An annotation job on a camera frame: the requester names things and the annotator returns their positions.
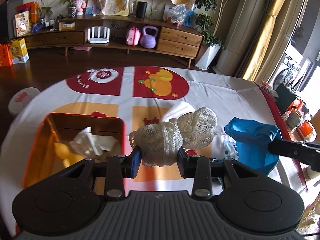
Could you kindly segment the cream mesh cloth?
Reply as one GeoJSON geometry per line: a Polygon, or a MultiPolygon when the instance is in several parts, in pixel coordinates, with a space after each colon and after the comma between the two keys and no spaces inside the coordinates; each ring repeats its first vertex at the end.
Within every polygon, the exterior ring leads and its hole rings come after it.
{"type": "Polygon", "coordinates": [[[143,165],[171,166],[177,162],[180,148],[198,150],[214,139],[217,117],[208,107],[189,112],[159,124],[140,127],[129,135],[132,148],[140,147],[143,165]]]}

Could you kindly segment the white cloth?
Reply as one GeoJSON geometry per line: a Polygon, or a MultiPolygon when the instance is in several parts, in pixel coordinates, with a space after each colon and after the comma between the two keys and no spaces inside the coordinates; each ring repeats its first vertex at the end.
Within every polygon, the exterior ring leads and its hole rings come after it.
{"type": "Polygon", "coordinates": [[[94,135],[91,127],[86,127],[69,142],[72,150],[83,156],[97,160],[111,157],[118,140],[109,135],[94,135]]]}

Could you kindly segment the white face mask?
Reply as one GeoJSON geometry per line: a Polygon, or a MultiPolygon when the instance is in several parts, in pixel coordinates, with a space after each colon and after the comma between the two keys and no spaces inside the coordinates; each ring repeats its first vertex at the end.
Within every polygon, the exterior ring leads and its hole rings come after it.
{"type": "Polygon", "coordinates": [[[187,113],[194,113],[195,108],[184,101],[179,101],[175,103],[162,117],[161,122],[168,122],[170,119],[178,119],[180,116],[183,116],[187,113]]]}

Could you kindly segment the blue plastic bag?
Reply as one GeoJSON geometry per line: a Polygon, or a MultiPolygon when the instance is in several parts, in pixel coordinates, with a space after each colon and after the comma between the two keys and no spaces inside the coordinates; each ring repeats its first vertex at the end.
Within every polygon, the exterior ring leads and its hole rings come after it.
{"type": "Polygon", "coordinates": [[[267,145],[282,139],[277,126],[234,117],[224,130],[235,140],[239,162],[266,176],[276,167],[279,156],[271,154],[267,145]]]}

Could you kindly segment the blue cartoon face mask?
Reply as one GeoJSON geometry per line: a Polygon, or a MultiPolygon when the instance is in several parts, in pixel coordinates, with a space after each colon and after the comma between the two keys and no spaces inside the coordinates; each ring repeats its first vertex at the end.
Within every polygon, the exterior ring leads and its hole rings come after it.
{"type": "Polygon", "coordinates": [[[232,158],[235,160],[239,160],[239,152],[236,146],[236,142],[232,141],[223,141],[222,142],[222,153],[223,156],[221,158],[214,158],[212,162],[221,163],[225,158],[232,158]]]}

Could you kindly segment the printed white tablecloth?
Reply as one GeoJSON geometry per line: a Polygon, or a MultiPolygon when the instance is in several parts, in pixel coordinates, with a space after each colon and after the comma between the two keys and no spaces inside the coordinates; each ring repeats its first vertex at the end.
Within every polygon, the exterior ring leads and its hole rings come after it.
{"type": "Polygon", "coordinates": [[[92,163],[58,168],[51,145],[56,133],[72,139],[85,125],[117,133],[123,152],[128,135],[184,101],[217,116],[216,136],[201,150],[222,157],[224,126],[232,118],[275,124],[270,101],[247,80],[196,70],[161,67],[91,69],[37,95],[13,121],[1,146],[1,217],[17,239],[300,239],[304,211],[298,193],[267,177],[239,178],[240,164],[222,168],[232,186],[212,200],[190,196],[191,179],[177,166],[142,167],[126,179],[126,197],[109,200],[82,180],[92,163]]]}

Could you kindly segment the red metal tin box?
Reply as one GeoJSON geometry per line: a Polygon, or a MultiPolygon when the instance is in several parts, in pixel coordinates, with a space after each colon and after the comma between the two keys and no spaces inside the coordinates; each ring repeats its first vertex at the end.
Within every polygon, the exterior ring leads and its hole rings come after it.
{"type": "Polygon", "coordinates": [[[40,125],[25,168],[25,189],[84,158],[96,162],[124,153],[123,120],[93,115],[50,113],[40,125]]]}

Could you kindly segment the purple kettlebell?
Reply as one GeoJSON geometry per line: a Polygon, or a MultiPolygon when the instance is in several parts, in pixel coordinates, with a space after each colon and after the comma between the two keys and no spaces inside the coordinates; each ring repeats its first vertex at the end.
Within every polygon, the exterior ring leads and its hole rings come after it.
{"type": "Polygon", "coordinates": [[[158,28],[150,25],[146,25],[142,29],[142,37],[140,38],[140,45],[146,49],[153,49],[156,46],[156,37],[158,35],[158,28]],[[154,35],[150,35],[146,33],[147,29],[154,30],[154,35]]]}

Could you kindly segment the white wifi router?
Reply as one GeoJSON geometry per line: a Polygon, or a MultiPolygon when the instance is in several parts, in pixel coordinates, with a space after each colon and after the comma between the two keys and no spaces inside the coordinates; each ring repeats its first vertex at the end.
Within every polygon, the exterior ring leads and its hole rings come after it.
{"type": "Polygon", "coordinates": [[[90,27],[87,29],[87,42],[90,44],[107,44],[110,41],[110,28],[90,27]]]}

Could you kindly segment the wooden tv cabinet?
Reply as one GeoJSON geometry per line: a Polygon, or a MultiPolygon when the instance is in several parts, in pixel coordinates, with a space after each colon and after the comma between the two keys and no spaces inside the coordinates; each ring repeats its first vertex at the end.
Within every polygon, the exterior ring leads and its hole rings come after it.
{"type": "Polygon", "coordinates": [[[152,20],[149,18],[136,18],[135,16],[81,16],[78,18],[67,18],[59,22],[55,30],[41,29],[35,33],[22,36],[28,49],[50,48],[50,47],[98,47],[126,50],[146,51],[165,55],[179,56],[191,61],[198,57],[203,35],[192,27],[167,24],[163,20],[152,20]],[[158,28],[156,46],[146,49],[140,45],[128,46],[126,44],[127,30],[132,26],[137,27],[142,37],[144,26],[150,25],[158,28]],[[110,41],[107,44],[90,44],[87,42],[87,29],[90,27],[110,28],[110,41]]]}

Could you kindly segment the clear plastic bag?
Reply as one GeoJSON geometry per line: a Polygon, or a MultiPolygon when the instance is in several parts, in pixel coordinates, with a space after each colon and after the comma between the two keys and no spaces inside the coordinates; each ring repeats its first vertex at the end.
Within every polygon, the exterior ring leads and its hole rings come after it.
{"type": "Polygon", "coordinates": [[[188,15],[188,10],[184,4],[178,4],[168,10],[167,24],[180,26],[188,15]]]}

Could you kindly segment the black cylindrical speaker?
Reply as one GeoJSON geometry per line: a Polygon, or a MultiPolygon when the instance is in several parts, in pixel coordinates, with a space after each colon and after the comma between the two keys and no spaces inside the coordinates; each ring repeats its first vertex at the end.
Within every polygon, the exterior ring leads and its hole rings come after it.
{"type": "Polygon", "coordinates": [[[144,18],[146,15],[147,6],[148,6],[147,2],[138,1],[136,3],[135,17],[136,18],[144,18]]]}

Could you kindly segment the yellow cardboard box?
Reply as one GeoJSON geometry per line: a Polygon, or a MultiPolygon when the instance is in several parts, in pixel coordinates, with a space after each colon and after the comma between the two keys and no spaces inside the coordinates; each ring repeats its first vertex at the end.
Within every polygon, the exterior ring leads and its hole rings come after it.
{"type": "Polygon", "coordinates": [[[26,63],[29,60],[25,39],[15,39],[9,43],[9,53],[13,64],[26,63]]]}

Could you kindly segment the orange gift box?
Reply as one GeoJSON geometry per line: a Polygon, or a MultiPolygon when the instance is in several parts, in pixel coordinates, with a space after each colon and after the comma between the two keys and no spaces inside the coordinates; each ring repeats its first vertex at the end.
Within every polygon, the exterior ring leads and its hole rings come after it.
{"type": "Polygon", "coordinates": [[[0,67],[12,66],[9,48],[6,44],[0,45],[0,67]]]}

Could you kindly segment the white planter green plant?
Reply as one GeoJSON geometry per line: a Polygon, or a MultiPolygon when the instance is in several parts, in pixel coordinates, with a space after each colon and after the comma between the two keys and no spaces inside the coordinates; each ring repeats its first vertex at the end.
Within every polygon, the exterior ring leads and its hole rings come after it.
{"type": "Polygon", "coordinates": [[[224,40],[216,35],[226,4],[232,0],[196,0],[195,7],[204,12],[197,14],[195,26],[203,35],[202,45],[206,48],[202,56],[195,60],[195,67],[207,70],[223,48],[224,40]]]}

